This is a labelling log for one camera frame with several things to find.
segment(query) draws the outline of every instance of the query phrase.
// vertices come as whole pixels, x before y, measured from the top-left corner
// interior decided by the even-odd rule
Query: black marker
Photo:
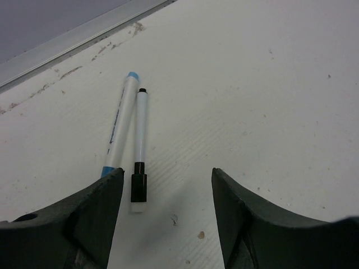
[[[140,89],[137,93],[135,171],[131,179],[132,212],[144,212],[147,203],[147,175],[145,174],[147,99],[147,91]]]

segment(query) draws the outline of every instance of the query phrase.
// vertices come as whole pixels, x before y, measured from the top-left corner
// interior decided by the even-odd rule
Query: hole
[[[27,214],[27,215],[18,217],[16,220],[14,220],[14,222],[33,220],[33,219],[36,219],[37,216],[38,216],[38,214]]]

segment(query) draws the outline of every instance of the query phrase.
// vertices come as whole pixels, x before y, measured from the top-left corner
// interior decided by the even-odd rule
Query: blue marker cap
[[[104,167],[102,167],[101,177],[103,178],[105,175],[107,175],[108,173],[110,173],[113,169],[114,169],[114,167],[110,167],[110,166],[104,166]]]
[[[137,75],[136,72],[130,72],[130,73],[128,73],[128,76],[127,76],[127,77],[134,77],[135,79],[138,80],[138,82],[140,81],[139,76]]]

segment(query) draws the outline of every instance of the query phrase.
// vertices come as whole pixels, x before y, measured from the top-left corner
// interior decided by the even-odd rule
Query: white marker barrel
[[[123,85],[102,177],[120,165],[138,88],[139,76],[135,72],[130,72]]]
[[[147,100],[148,95],[145,89],[140,89],[137,94],[137,126],[136,126],[136,153],[135,162],[145,162],[145,135],[147,122]]]

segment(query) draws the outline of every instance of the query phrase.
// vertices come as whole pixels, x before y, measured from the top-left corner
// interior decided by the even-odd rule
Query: stain
[[[197,237],[198,237],[199,239],[203,239],[203,238],[204,238],[204,231],[201,231],[201,232],[197,235]]]
[[[103,52],[106,49],[106,47],[101,48],[101,50],[99,52],[97,52],[97,54],[100,54],[101,52]]]
[[[115,45],[112,45],[111,50],[113,50],[114,48],[117,48],[117,47],[121,46],[121,44],[122,44],[122,42],[120,42],[120,43],[118,43],[118,44],[115,44]]]
[[[134,35],[132,37],[137,35],[139,32],[142,32],[142,31],[146,30],[146,27],[140,22],[135,22],[133,24],[133,27],[135,28],[135,31],[134,31]]]
[[[67,73],[63,74],[61,77],[60,77],[60,80],[67,77],[68,75],[70,75],[71,73],[74,73],[76,70],[80,69],[82,66],[78,66],[76,68],[74,68],[73,70],[70,70],[68,71]]]
[[[170,218],[173,221],[173,226],[177,226],[177,221],[178,221],[177,215],[175,215],[175,214],[170,215]]]

